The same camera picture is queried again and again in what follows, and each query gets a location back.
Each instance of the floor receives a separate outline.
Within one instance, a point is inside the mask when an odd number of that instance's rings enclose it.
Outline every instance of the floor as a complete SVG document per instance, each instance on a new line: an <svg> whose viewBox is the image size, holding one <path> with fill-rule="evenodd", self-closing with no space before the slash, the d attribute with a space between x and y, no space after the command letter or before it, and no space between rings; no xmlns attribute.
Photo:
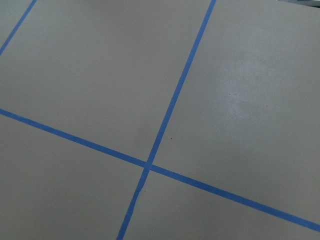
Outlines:
<svg viewBox="0 0 320 240"><path fill-rule="evenodd" d="M2 0L0 239L318 239L319 14Z"/></svg>

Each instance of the blue line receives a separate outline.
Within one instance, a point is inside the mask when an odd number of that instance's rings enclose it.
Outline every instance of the blue line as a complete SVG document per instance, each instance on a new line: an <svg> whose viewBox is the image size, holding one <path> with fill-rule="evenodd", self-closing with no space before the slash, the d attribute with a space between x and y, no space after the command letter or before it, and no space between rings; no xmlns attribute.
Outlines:
<svg viewBox="0 0 320 240"><path fill-rule="evenodd" d="M244 198L242 196L238 196L238 195L233 194L231 192L228 192L228 191L219 189L217 187L205 184L203 182L197 181L197 180L192 179L187 176L183 176L183 175L178 174L173 171L169 171L165 168L162 168L162 167L159 167L156 165L152 165L151 171L156 172L161 175L164 175L164 176L167 176L169 178L175 179L175 180L180 181L182 183L194 186L198 189L205 190L209 193L218 195L218 196L223 197L225 199L229 199L229 200L234 201L236 203L243 204L247 207L259 210L259 211L264 212L266 214L270 214L270 215L273 215L273 216L278 217L280 219L287 220L291 223L298 224L298 225L306 227L308 229L320 232L320 225L315 222L305 220L303 218L300 218L300 217L291 215L289 213L277 210L277 209L269 207L267 205L263 205L263 204L258 203L256 201L249 200L249 199Z"/></svg>
<svg viewBox="0 0 320 240"><path fill-rule="evenodd" d="M17 32L17 30L19 29L19 27L21 26L21 24L23 23L23 21L25 20L25 18L27 17L27 15L29 14L29 12L31 11L31 9L33 8L33 6L36 4L37 0L33 0L30 5L28 6L28 8L25 10L24 14L22 15L22 17L20 18L20 20L18 21L18 23L15 25L15 27L13 28L12 32L10 33L10 35L7 37L7 39L5 40L4 44L2 45L2 47L0 48L0 56L1 54L4 52L4 50L6 49L7 45L9 44L9 42L11 41L11 39L13 38L13 36L15 35L15 33Z"/></svg>
<svg viewBox="0 0 320 240"><path fill-rule="evenodd" d="M158 134L155 138L155 141L153 143L153 146L152 146L152 149L150 151L150 154L149 154L149 157L146 161L146 164L144 166L144 169L143 169L143 172L141 174L141 177L139 179L139 182L138 182L138 185L134 191L134 194L133 194L133 197L131 199L131 202L130 202L130 205L128 207L128 210L125 214L125 217L124 217L124 220L122 222L122 225L121 225L121 228L118 232L118 236L117 236L117 240L122 240L126 234L126 231L127 231L127 228L128 228L128 225L130 223L130 220L131 220L131 217L133 215L133 212L134 212L134 209L135 209L135 205L137 203L137 200L138 200L138 197L139 197L139 194L142 190L142 188L144 187L145 185L145 182L147 180L147 177L148 177L148 174L150 172L150 169L152 167L152 164L153 164L153 161L156 157L156 154L157 154L157 151L158 151L158 148L160 146L160 143L161 143L161 140L165 134L165 131L166 131L166 128L167 128L167 125L168 125L168 122L170 120L170 117L174 111L174 108L175 108L175 105L177 103L177 100L178 100L178 97L179 97L179 94L181 92L181 89L184 85L184 82L186 80L186 77L187 77L187 74L189 72L189 69L190 69L190 66L193 62L193 59L195 57L195 54L197 52L197 49L199 47L199 44L200 44L200 41L201 41L201 38L205 32L205 29L206 29L206 26L207 26L207 23L209 21L209 18L210 18L210 15L214 9L214 6L216 4L216 0L211 0L210 4L209 4L209 7L205 13L205 16L203 18L203 21L202 21L202 24L201 24L201 27L199 29L199 32L195 38L195 41L193 43L193 46L192 46L192 49L190 51L190 54L188 56L188 59L185 63L185 66L183 68L183 71L182 71L182 74L180 76L180 79L179 79L179 82L177 83L177 86L174 90L174 93L173 93L173 96L171 98L171 101L170 101L170 104L168 106L168 109L166 110L166 113L165 113L165 116L163 118L163 121L162 121L162 124L160 126L160 129L158 131Z"/></svg>
<svg viewBox="0 0 320 240"><path fill-rule="evenodd" d="M41 124L41 123L39 123L39 122L30 120L30 119L25 118L25 117L23 117L23 116L16 115L16 114L14 114L14 113L12 113L12 112L3 110L3 109L1 109L1 108L0 108L0 114L3 115L3 116L6 116L6 117L8 117L8 118L17 120L17 121L19 121L19 122L22 122L22 123L24 123L24 124L30 125L30 126L32 126L32 127L35 127L35 128L37 128L37 129L46 131L46 132L51 133L51 134L54 134L54 135L57 135L57 136L59 136L59 137L61 137L61 138L64 138L64 139L73 141L73 142L75 142L75 143L77 143L77 144L86 146L86 147L88 147L88 148L97 150L97 151L102 152L102 153L104 153L104 154L108 154L108 155L113 156L113 157L115 157L115 158L118 158L118 159L124 160L124 161L126 161L126 162L132 163L132 164L134 164L134 165L137 165L137 166L140 166L140 167L144 167L144 166L146 165L146 162L145 162L145 161L142 161L142 160L139 160L139 159L134 158L134 157L132 157L132 156L126 155L126 154L124 154L124 153L121 153L121 152L112 150L112 149L110 149L110 148L107 148L107 147L105 147L105 146L96 144L96 143L94 143L94 142L91 142L91 141L82 139L82 138L80 138L80 137L71 135L71 134L69 134L69 133L60 131L60 130L55 129L55 128L53 128L53 127L50 127L50 126Z"/></svg>

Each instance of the floor surface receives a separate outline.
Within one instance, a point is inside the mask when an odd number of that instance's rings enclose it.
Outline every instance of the floor surface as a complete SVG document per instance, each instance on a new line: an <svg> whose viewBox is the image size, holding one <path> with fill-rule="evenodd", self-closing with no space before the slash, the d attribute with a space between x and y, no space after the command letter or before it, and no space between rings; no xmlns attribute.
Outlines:
<svg viewBox="0 0 320 240"><path fill-rule="evenodd" d="M318 239L319 16L1 1L0 239Z"/></svg>

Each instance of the blue tape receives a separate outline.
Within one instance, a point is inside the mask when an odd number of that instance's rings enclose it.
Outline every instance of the blue tape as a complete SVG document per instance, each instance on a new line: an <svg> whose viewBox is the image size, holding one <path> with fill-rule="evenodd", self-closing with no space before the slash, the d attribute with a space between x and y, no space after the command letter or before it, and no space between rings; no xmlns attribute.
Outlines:
<svg viewBox="0 0 320 240"><path fill-rule="evenodd" d="M234 201L236 203L243 204L247 207L259 210L259 211L264 212L266 214L270 214L270 215L273 215L273 216L278 217L280 219L287 220L291 223L298 224L298 225L306 227L308 229L320 232L320 225L315 222L305 220L303 218L300 218L300 217L291 215L289 213L277 210L277 209L269 207L267 205L263 205L263 204L258 203L256 201L249 200L249 199L244 198L242 196L238 196L238 195L233 194L231 192L216 188L214 186L211 186L211 185L205 184L203 182L194 180L194 179L187 177L187 176L183 176L183 175L178 174L176 172L169 171L165 168L162 168L162 167L159 167L156 165L152 165L151 171L156 172L161 175L164 175L164 176L167 176L169 178L175 179L179 182L194 186L198 189L205 190L209 193L218 195L218 196L223 197L225 199L229 199L229 200Z"/></svg>
<svg viewBox="0 0 320 240"><path fill-rule="evenodd" d="M170 120L170 117L174 111L174 108L175 108L175 105L177 103L177 100L178 100L178 97L179 97L179 94L181 92L181 89L184 85L184 82L186 80L186 77L187 77L187 74L189 72L189 69L190 69L190 66L193 62L193 59L195 57L195 54L197 52L197 49L199 47L199 44L200 44L200 41L201 41L201 38L205 32L205 29L206 29L206 26L207 26L207 23L209 21L209 18L210 18L210 15L214 9L214 6L216 4L216 0L211 0L210 4L209 4L209 7L205 13L205 16L203 18L203 21L202 21L202 24L201 24L201 27L198 31L198 34L195 38L195 41L193 43L193 46L192 46L192 49L190 51L190 54L187 58L187 61L185 63L185 66L183 68L183 71L182 71L182 74L180 76L180 79L177 83L177 86L174 90L174 93L173 93L173 96L171 98L171 101L170 101L170 104L166 110L166 113L164 115L164 118L163 118L163 121L161 123L161 126L160 126L160 129L158 131L158 134L155 138L155 141L153 143L153 146L152 146L152 149L150 151L150 154L149 154L149 157L146 161L146 164L144 166L144 169L143 169L143 172L141 174L141 177L139 179L139 182L138 182L138 185L134 191L134 194L133 194L133 197L131 199L131 202L129 204L129 207L127 209L127 212L124 216L124 220L122 222L122 225L121 225L121 228L118 232L118 236L117 236L117 240L122 240L126 234L126 231L127 231L127 228L128 228L128 225L130 223L130 220L131 220L131 217L133 215L133 212L134 212L134 208L135 208L135 205L137 203L137 200L138 200L138 197L139 197L139 194L142 190L142 188L144 187L145 185L145 182L147 180L147 177L148 177L148 174L150 172L150 169L152 167L152 163L156 157L156 154L157 154L157 151L159 149L159 146L160 146L160 143L161 143L161 140L165 134L165 131L166 131L166 128L167 128L167 125L168 125L168 122Z"/></svg>
<svg viewBox="0 0 320 240"><path fill-rule="evenodd" d="M88 148L97 150L97 151L102 152L102 153L104 153L104 154L108 154L108 155L113 156L113 157L115 157L115 158L118 158L118 159L124 160L124 161L126 161L126 162L132 163L132 164L134 164L134 165L137 165L137 166L140 166L140 167L143 167L143 168L145 167L145 164L146 164L145 161L142 161L142 160L139 160L139 159L134 158L134 157L132 157L132 156L126 155L126 154L124 154L124 153L121 153L121 152L112 150L112 149L110 149L110 148L107 148L107 147L105 147L105 146L96 144L96 143L94 143L94 142L91 142L91 141L82 139L82 138L80 138L80 137L71 135L71 134L69 134L69 133L60 131L60 130L55 129L55 128L53 128L53 127L50 127L50 126L41 124L41 123L39 123L39 122L30 120L30 119L25 118L25 117L23 117L23 116L16 115L16 114L14 114L14 113L12 113L12 112L3 110L3 109L1 109L1 108L0 108L0 114L3 115L3 116L6 116L6 117L8 117L8 118L17 120L17 121L19 121L19 122L22 122L22 123L24 123L24 124L30 125L30 126L32 126L32 127L35 127L35 128L37 128L37 129L46 131L46 132L51 133L51 134L54 134L54 135L57 135L57 136L59 136L59 137L61 137L61 138L64 138L64 139L73 141L73 142L75 142L75 143L77 143L77 144L86 146L86 147L88 147Z"/></svg>
<svg viewBox="0 0 320 240"><path fill-rule="evenodd" d="M20 20L18 21L18 23L15 25L15 27L13 28L13 30L11 31L10 35L7 37L7 39L5 40L5 42L3 43L3 45L0 48L0 56L1 54L4 52L4 50L6 49L7 45L9 44L9 42L11 41L11 39L13 38L13 36L15 35L15 33L17 32L17 30L19 29L19 27L21 26L21 24L23 23L23 21L25 20L25 18L27 17L27 15L29 14L29 12L31 11L31 9L33 8L33 6L36 4L37 0L33 0L30 5L28 6L28 8L25 10L24 14L22 15L22 17L20 18Z"/></svg>

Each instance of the blue tape strip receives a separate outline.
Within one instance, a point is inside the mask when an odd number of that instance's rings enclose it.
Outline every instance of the blue tape strip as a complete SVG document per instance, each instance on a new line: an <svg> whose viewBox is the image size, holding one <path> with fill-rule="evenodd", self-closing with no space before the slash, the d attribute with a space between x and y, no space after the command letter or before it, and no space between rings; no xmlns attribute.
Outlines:
<svg viewBox="0 0 320 240"><path fill-rule="evenodd" d="M137 200L138 200L138 197L139 197L139 194L142 190L142 188L144 187L145 185L145 182L147 180L147 177L148 177L148 174L150 172L150 169L152 167L152 163L156 157L156 154L157 154L157 151L159 149L159 146L160 146L160 143L161 143L161 140L165 134L165 131L166 131L166 128L167 128L167 125L168 125L168 122L170 120L170 117L174 111L174 108L175 108L175 105L177 103L177 100L178 100L178 97L179 97L179 94L181 92L181 89L184 85L184 82L186 80L186 77L187 77L187 74L189 72L189 69L190 69L190 66L193 62L193 59L195 57L195 54L197 52L197 49L199 47L199 44L200 44L200 41L201 41L201 38L205 32L205 29L206 29L206 26L207 26L207 23L209 21L209 18L210 18L210 15L214 9L214 6L216 4L216 0L211 0L210 4L209 4L209 7L205 13L205 16L203 18L203 21L202 21L202 24L201 24L201 27L198 31L198 34L195 38L195 41L193 43L193 46L192 46L192 49L190 51L190 54L188 56L188 59L185 63L185 66L183 68L183 71L182 71L182 74L180 76L180 79L177 83L177 86L174 90L174 93L173 93L173 96L171 98L171 101L170 101L170 104L166 110L166 113L164 115L164 118L163 118L163 121L162 121L162 124L160 126L160 129L158 131L158 134L155 138L155 141L153 143L153 146L152 146L152 149L150 151L150 154L149 154L149 157L146 161L146 164L144 166L144 169L143 169L143 172L141 174L141 177L139 179L139 182L138 182L138 185L134 191L134 194L133 194L133 197L131 199L131 202L130 202L130 205L128 207L128 210L124 216L124 220L122 222L122 225L121 225L121 228L118 232L118 236L117 236L117 240L122 240L126 234L126 231L127 231L127 228L128 228L128 225L130 223L130 220L131 220L131 217L133 215L133 212L134 212L134 208L135 208L135 205L137 203Z"/></svg>
<svg viewBox="0 0 320 240"><path fill-rule="evenodd" d="M25 10L24 14L22 15L22 17L20 18L20 20L18 21L18 23L15 25L15 27L13 28L13 30L11 31L10 35L7 37L7 39L5 40L5 42L3 43L2 47L0 48L0 56L1 54L4 52L4 50L6 49L7 45L9 44L9 42L11 41L11 39L13 38L13 36L15 35L15 33L17 32L18 28L21 26L21 24L23 23L23 21L25 20L25 18L27 17L27 15L29 14L29 12L31 11L31 9L33 8L33 6L36 4L37 0L33 0L30 5L28 6L28 8Z"/></svg>
<svg viewBox="0 0 320 240"><path fill-rule="evenodd" d="M86 147L88 147L88 148L97 150L97 151L102 152L102 153L104 153L104 154L108 154L108 155L110 155L110 156L116 157L116 158L118 158L118 159L124 160L124 161L129 162L129 163L132 163L132 164L134 164L134 165L137 165L137 166L140 166L140 167L143 167L143 168L144 168L145 165L146 165L146 162L145 162L145 161L142 161L142 160L139 160L139 159L134 158L134 157L132 157L132 156L129 156L129 155L123 154L123 153L121 153L121 152L112 150L112 149L110 149L110 148L107 148L107 147L105 147L105 146L96 144L96 143L94 143L94 142L91 142L91 141L82 139L82 138L80 138L80 137L71 135L71 134L69 134L69 133L60 131L60 130L55 129L55 128L53 128L53 127L50 127L50 126L41 124L41 123L39 123L39 122L30 120L30 119L25 118L25 117L23 117L23 116L16 115L16 114L14 114L14 113L12 113L12 112L3 110L3 109L1 109L1 108L0 108L0 114L3 115L3 116L6 116L6 117L8 117L8 118L17 120L17 121L19 121L19 122L22 122L22 123L24 123L24 124L28 124L28 125L30 125L30 126L32 126L32 127L37 128L37 129L46 131L46 132L51 133L51 134L54 134L54 135L57 135L57 136L59 136L59 137L61 137L61 138L64 138L64 139L73 141L73 142L75 142L75 143L77 143L77 144L86 146Z"/></svg>
<svg viewBox="0 0 320 240"><path fill-rule="evenodd" d="M233 194L231 192L224 191L222 189L219 189L219 188L216 188L214 186L205 184L203 182L194 180L194 179L192 179L190 177L183 176L183 175L178 174L176 172L169 171L169 170L167 170L165 168L162 168L162 167L159 167L159 166L156 166L156 165L152 165L151 171L156 172L156 173L161 174L161 175L164 175L164 176L167 176L169 178L178 180L178 181L180 181L182 183L194 186L194 187L196 187L198 189L205 190L205 191L207 191L209 193L218 195L218 196L223 197L225 199L229 199L229 200L234 201L236 203L243 204L245 206L248 206L248 207L256 209L256 210L259 210L259 211L264 212L266 214L270 214L270 215L273 215L273 216L278 217L280 219L287 220L287 221L289 221L291 223L298 224L298 225L306 227L308 229L320 232L320 225L315 223L315 222L308 221L308 220L305 220L303 218L291 215L289 213L274 209L272 207L263 205L263 204L258 203L256 201L249 200L249 199L244 198L242 196L238 196L238 195Z"/></svg>

